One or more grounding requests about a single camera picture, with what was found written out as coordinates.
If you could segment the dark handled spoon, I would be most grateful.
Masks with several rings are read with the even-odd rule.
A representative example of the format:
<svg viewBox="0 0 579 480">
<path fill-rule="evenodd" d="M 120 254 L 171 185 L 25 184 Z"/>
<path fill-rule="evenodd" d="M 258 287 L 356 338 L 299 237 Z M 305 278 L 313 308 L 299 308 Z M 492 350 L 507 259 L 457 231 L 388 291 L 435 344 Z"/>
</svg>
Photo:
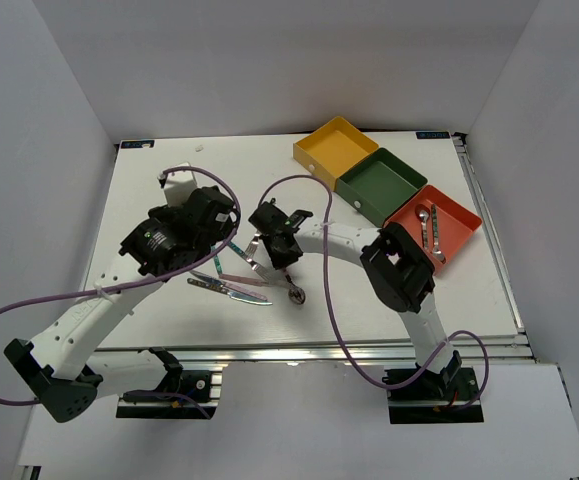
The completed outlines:
<svg viewBox="0 0 579 480">
<path fill-rule="evenodd" d="M 430 213 L 424 205 L 417 205 L 415 208 L 415 213 L 421 226 L 422 246 L 425 250 L 427 250 L 429 248 L 427 222 L 429 220 Z"/>
</svg>

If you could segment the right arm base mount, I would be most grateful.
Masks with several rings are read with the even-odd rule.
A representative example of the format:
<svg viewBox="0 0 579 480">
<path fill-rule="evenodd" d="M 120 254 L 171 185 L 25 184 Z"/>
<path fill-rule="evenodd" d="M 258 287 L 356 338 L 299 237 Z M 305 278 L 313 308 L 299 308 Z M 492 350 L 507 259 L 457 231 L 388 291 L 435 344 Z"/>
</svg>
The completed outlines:
<svg viewBox="0 0 579 480">
<path fill-rule="evenodd" d="M 391 425 L 431 425 L 483 423 L 479 400 L 469 406 L 479 391 L 475 371 L 462 367 L 449 387 L 441 393 L 421 377 L 415 383 L 387 392 Z"/>
</svg>

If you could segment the green handled fork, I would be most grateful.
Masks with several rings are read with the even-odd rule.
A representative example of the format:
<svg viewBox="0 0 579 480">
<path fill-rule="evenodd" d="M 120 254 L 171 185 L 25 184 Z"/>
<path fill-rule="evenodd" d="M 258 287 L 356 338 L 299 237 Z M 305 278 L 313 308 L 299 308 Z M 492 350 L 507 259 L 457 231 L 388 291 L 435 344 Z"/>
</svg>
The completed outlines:
<svg viewBox="0 0 579 480">
<path fill-rule="evenodd" d="M 255 261 L 253 258 L 247 256 L 244 250 L 238 247 L 235 243 L 230 242 L 228 247 L 242 260 L 244 260 L 250 269 L 254 271 L 259 277 L 265 281 L 271 281 L 273 279 L 272 274 L 261 264 Z"/>
</svg>

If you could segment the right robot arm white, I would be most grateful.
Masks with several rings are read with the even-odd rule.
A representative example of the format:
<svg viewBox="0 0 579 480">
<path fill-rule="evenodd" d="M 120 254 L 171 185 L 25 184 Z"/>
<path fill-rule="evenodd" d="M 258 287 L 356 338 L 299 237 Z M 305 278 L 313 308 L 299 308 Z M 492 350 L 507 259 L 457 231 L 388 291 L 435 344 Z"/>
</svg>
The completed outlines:
<svg viewBox="0 0 579 480">
<path fill-rule="evenodd" d="M 275 269 L 307 254 L 343 260 L 361 267 L 377 298 L 400 316 L 414 346 L 422 390 L 441 399 L 457 385 L 461 360 L 445 332 L 434 298 L 435 267 L 397 223 L 383 228 L 357 228 L 327 222 L 306 210 L 285 214 L 263 202 L 249 217 L 261 234 Z"/>
</svg>

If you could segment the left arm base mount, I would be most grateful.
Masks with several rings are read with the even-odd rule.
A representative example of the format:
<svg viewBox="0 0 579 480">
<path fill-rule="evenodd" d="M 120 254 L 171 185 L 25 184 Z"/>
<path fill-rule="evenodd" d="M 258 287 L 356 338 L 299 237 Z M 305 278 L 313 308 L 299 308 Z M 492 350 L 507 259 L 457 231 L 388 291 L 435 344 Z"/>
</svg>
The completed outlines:
<svg viewBox="0 0 579 480">
<path fill-rule="evenodd" d="M 118 419 L 210 420 L 216 411 L 217 398 L 211 393 L 214 373 L 210 370 L 187 370 L 162 347 L 149 349 L 163 364 L 166 374 L 151 390 L 124 393 L 118 402 Z"/>
</svg>

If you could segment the dark handled fork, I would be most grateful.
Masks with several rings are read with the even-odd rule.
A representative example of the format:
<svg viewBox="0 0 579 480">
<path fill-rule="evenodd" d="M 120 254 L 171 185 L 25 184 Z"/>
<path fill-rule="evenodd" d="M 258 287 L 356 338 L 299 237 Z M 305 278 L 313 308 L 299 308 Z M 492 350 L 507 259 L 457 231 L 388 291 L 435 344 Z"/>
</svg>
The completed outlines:
<svg viewBox="0 0 579 480">
<path fill-rule="evenodd" d="M 247 260 L 253 260 L 256 254 L 256 251 L 258 249 L 258 247 L 260 246 L 261 243 L 261 233 L 256 231 L 255 234 L 253 235 L 253 238 L 251 239 L 251 241 L 249 242 L 248 246 L 246 247 L 244 253 L 245 253 L 245 258 Z"/>
</svg>

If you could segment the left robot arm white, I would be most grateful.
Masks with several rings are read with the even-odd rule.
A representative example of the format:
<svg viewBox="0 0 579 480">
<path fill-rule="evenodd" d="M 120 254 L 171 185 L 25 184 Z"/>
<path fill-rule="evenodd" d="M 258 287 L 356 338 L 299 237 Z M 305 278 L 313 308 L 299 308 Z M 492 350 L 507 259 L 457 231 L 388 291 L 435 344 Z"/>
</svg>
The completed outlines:
<svg viewBox="0 0 579 480">
<path fill-rule="evenodd" d="M 151 209 L 122 240 L 92 297 L 77 300 L 32 339 L 6 346 L 6 358 L 55 421 L 76 418 L 99 397 L 177 395 L 183 367 L 166 349 L 148 347 L 119 360 L 95 351 L 172 272 L 195 266 L 226 240 L 239 219 L 235 200 L 216 186 L 194 189 L 180 206 Z"/>
</svg>

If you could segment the pink handled spoon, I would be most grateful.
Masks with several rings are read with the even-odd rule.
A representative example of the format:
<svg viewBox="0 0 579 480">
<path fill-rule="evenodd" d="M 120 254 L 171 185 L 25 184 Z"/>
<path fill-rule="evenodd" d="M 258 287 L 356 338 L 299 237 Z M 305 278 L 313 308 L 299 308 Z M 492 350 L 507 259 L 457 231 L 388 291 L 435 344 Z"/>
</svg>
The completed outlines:
<svg viewBox="0 0 579 480">
<path fill-rule="evenodd" d="M 290 300 L 297 305 L 303 305 L 306 300 L 304 290 L 294 283 L 287 269 L 283 269 L 282 274 L 288 284 L 288 297 Z"/>
</svg>

